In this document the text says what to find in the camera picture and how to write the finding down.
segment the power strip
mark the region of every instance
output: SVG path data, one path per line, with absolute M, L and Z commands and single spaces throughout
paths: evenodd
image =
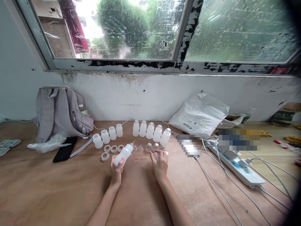
M 219 152 L 220 160 L 225 163 L 226 166 L 233 171 L 233 173 L 247 186 L 255 188 L 256 186 L 264 184 L 266 181 L 262 179 L 257 173 L 255 173 L 250 167 L 241 167 L 238 162 L 239 158 L 233 160 L 229 159 L 224 153 L 216 150 L 215 146 L 210 146 L 209 142 L 205 142 L 207 148 L 209 148 L 216 156 Z

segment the glass pane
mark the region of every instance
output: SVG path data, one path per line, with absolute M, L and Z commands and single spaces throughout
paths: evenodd
M 204 0 L 185 60 L 285 62 L 298 39 L 283 0 Z
M 171 58 L 185 0 L 32 0 L 56 58 Z

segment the red object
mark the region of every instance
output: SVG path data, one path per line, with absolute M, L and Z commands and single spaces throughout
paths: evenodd
M 286 74 L 288 71 L 288 68 L 282 68 L 282 67 L 277 67 L 274 68 L 270 74 Z
M 76 12 L 76 6 L 72 0 L 58 1 L 61 7 L 63 18 L 66 20 L 75 53 L 89 51 L 89 46 L 85 38 L 82 24 Z

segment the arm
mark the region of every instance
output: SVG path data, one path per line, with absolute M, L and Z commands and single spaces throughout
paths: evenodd
M 167 178 L 168 165 L 166 153 L 161 150 L 156 150 L 155 152 L 159 153 L 158 160 L 155 160 L 152 152 L 150 152 L 150 158 L 153 163 L 156 178 L 165 196 L 170 215 L 172 216 L 173 224 L 175 226 L 195 225 L 175 190 L 172 188 L 169 179 Z
M 102 201 L 98 204 L 97 208 L 95 209 L 94 213 L 88 220 L 86 226 L 105 226 L 107 223 L 107 219 L 112 207 L 113 200 L 115 198 L 115 195 L 120 187 L 121 184 L 121 174 L 123 171 L 122 164 L 124 162 L 124 158 L 122 158 L 116 167 L 113 164 L 113 161 L 115 159 L 115 156 L 112 156 L 111 161 L 111 182 L 110 185 L 106 191 L 106 193 L 103 196 Z

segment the window frame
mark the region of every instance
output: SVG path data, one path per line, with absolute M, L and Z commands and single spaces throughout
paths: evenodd
M 51 71 L 252 75 L 270 74 L 275 68 L 289 69 L 286 74 L 278 76 L 298 72 L 296 59 L 300 55 L 300 49 L 284 63 L 184 61 L 204 0 L 186 0 L 170 60 L 54 58 L 31 0 L 5 0 L 7 1 L 13 2 L 22 21 L 27 23 L 27 30 L 31 32 L 34 46 L 41 53 L 44 67 Z

